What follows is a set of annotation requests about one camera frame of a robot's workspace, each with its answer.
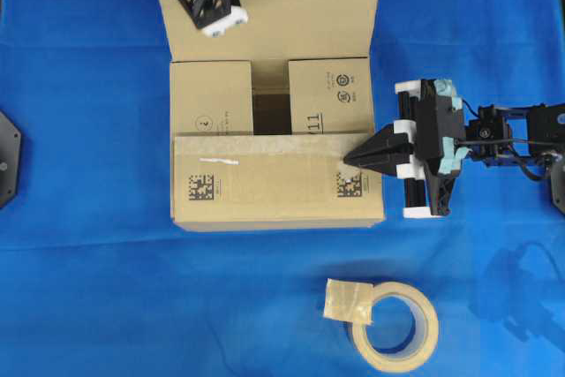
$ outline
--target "blue tablecloth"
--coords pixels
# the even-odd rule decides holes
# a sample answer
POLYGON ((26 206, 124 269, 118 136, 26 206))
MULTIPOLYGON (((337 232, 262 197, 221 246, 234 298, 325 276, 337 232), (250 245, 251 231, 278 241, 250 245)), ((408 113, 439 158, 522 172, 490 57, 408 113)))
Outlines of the blue tablecloth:
MULTIPOLYGON (((451 78, 475 106, 563 102, 562 26, 559 0, 380 0, 377 124, 407 79, 451 78)), ((0 375, 378 374, 322 318, 328 277, 432 300, 440 341, 411 375, 565 373, 565 217, 547 185, 466 162, 446 219, 403 220, 385 178, 388 219, 369 230, 183 232, 169 60, 157 0, 4 0, 0 109, 25 143, 0 211, 0 375)))

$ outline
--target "wire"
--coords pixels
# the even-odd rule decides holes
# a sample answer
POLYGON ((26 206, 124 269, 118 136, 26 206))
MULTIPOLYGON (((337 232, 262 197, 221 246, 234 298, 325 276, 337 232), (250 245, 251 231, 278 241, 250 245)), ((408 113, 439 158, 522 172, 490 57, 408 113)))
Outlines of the wire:
POLYGON ((471 141, 457 141, 458 146, 485 146, 485 145, 499 145, 501 143, 525 143, 528 145, 540 146, 558 146, 559 143, 551 141, 536 141, 527 139, 494 139, 494 140, 471 140, 471 141))
POLYGON ((531 181, 544 181, 547 180, 548 178, 551 177, 551 167, 546 166, 545 167, 545 172, 543 174, 543 176, 540 176, 534 172, 532 172, 525 160, 523 159, 522 156, 520 156, 518 154, 518 152, 513 148, 513 147, 508 147, 508 150, 510 151, 510 153, 514 156, 514 158, 516 159, 516 163, 518 164, 518 166, 520 167, 520 170, 522 170, 522 172, 525 174, 525 176, 527 176, 531 181))
POLYGON ((477 117, 478 119, 480 119, 480 117, 478 116, 477 112, 475 112, 475 111, 473 110, 473 108, 471 107, 471 105, 470 105, 465 99, 463 99, 463 103, 465 104, 465 106, 467 107, 467 109, 469 110, 469 112, 470 112, 471 114, 473 114, 475 117, 477 117))

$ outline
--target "printed label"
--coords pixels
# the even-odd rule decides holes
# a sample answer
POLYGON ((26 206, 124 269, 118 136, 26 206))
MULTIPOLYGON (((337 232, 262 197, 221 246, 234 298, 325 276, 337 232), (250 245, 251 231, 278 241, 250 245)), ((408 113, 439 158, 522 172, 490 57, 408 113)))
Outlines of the printed label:
POLYGON ((199 174, 188 177, 188 200, 214 200, 214 174, 199 174))
POLYGON ((306 117, 306 128, 310 134, 324 133, 324 116, 321 112, 306 117))
POLYGON ((338 198, 360 198, 363 196, 362 173, 355 177, 345 179, 342 173, 338 172, 335 176, 337 183, 338 198))

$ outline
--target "tape piece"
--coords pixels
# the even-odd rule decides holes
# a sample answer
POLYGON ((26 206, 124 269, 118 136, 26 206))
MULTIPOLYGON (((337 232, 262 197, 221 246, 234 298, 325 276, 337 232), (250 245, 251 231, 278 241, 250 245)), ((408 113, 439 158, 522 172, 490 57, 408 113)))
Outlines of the tape piece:
POLYGON ((329 301, 331 308, 328 314, 324 308, 324 316, 334 320, 346 318, 343 321, 350 323, 350 335, 355 347, 373 368, 385 373, 408 373, 422 366, 432 356, 438 342, 440 325, 432 303, 419 290, 402 283, 372 286, 367 283, 328 280, 326 307, 328 292, 333 298, 329 301), (390 354, 375 350, 366 331, 373 306, 384 298, 402 300, 410 308, 415 326, 414 336, 406 347, 390 354))
POLYGON ((328 279, 324 317, 371 325, 373 285, 328 279))

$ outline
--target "masking tape roll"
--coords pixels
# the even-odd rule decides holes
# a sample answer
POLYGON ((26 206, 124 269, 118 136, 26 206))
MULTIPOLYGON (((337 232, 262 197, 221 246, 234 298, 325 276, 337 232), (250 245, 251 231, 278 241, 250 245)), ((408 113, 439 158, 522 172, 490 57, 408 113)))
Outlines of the masking tape roll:
POLYGON ((396 353, 379 353, 369 342, 366 324, 355 322, 350 324, 351 338, 363 358, 377 370, 407 373, 422 366, 432 356, 440 333, 438 316, 426 296, 407 284, 382 283, 373 286, 372 305, 384 298, 397 298, 410 308, 414 316, 415 331, 408 345, 396 353))

